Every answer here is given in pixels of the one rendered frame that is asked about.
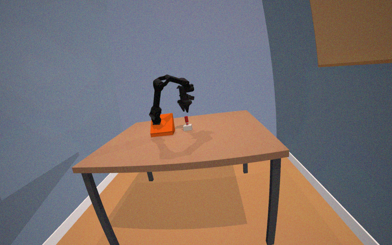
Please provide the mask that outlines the white square block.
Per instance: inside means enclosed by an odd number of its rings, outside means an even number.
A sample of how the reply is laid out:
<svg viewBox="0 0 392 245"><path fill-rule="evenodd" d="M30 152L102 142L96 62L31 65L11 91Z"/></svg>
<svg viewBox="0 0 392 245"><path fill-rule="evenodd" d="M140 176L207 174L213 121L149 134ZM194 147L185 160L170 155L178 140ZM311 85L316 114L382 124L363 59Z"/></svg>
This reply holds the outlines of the white square block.
<svg viewBox="0 0 392 245"><path fill-rule="evenodd" d="M192 124L184 125L184 126L183 126L183 130L184 130L184 131L190 131L190 130L192 130Z"/></svg>

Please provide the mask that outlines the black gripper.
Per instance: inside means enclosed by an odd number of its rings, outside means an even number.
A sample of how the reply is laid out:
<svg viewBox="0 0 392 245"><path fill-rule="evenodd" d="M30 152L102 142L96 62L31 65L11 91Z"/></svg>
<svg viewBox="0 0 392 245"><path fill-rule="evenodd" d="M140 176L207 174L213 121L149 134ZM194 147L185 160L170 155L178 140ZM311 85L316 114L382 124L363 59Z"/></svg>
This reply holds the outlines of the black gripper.
<svg viewBox="0 0 392 245"><path fill-rule="evenodd" d="M183 112L186 110L188 113L188 107L192 104L191 100L187 99L187 93L180 93L180 100L177 101Z"/></svg>

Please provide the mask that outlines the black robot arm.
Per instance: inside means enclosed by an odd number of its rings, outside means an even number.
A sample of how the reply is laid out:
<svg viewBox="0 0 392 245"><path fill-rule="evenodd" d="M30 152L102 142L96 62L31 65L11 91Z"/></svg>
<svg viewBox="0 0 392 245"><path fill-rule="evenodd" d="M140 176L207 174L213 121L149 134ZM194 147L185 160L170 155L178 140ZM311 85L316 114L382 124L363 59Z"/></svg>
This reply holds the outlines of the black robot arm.
<svg viewBox="0 0 392 245"><path fill-rule="evenodd" d="M162 80L166 81L163 83ZM161 123L161 108L160 106L160 97L161 97L161 91L163 90L163 87L166 86L169 82L174 82L177 84L180 84L182 86L178 86L180 93L188 93L188 92L193 92L194 91L194 86L193 84L189 84L188 80L185 78L177 78L174 76L170 75L165 75L165 76L160 76L156 78L153 81L153 86L154 86L154 103L153 107L151 108L150 111L150 117L153 122L153 125L160 125Z"/></svg>

